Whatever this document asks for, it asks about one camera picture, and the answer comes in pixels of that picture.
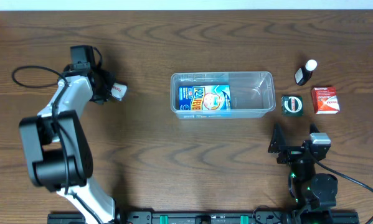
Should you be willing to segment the white blue Panadol box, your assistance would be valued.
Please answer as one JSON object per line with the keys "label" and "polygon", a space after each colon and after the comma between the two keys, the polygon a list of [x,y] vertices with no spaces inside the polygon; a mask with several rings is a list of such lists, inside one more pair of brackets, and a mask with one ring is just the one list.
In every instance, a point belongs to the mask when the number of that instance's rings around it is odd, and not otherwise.
{"label": "white blue Panadol box", "polygon": [[118,101],[121,101],[124,98],[127,89],[128,87],[124,84],[114,83],[111,88],[111,96]]}

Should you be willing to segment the blue Kool Fever box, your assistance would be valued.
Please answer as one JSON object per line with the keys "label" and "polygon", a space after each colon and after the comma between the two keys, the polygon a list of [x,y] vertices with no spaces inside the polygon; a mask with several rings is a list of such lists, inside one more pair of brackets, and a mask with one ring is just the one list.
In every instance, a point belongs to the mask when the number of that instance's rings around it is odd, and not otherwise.
{"label": "blue Kool Fever box", "polygon": [[231,110],[230,87],[228,85],[180,86],[179,109],[187,111]]}

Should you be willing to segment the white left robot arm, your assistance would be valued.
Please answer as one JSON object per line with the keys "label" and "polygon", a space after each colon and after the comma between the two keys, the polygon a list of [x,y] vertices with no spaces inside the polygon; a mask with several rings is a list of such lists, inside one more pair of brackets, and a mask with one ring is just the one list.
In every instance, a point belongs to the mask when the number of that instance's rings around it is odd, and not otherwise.
{"label": "white left robot arm", "polygon": [[105,70],[67,68],[48,105],[19,123],[31,182],[66,198],[84,223],[121,220],[115,199],[93,177],[92,152],[80,123],[86,104],[103,104],[115,88],[115,78]]}

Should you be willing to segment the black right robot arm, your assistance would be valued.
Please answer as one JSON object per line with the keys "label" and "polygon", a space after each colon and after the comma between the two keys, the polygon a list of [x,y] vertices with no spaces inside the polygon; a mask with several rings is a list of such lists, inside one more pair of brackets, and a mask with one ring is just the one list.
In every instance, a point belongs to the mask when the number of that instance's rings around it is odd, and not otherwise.
{"label": "black right robot arm", "polygon": [[309,127],[309,139],[301,146],[288,145],[281,126],[274,125],[268,152],[278,155],[277,163],[290,167],[289,193],[296,201],[296,207],[282,218],[283,223],[334,223],[331,208],[336,206],[338,179],[315,169],[330,147],[328,135],[314,124]]}

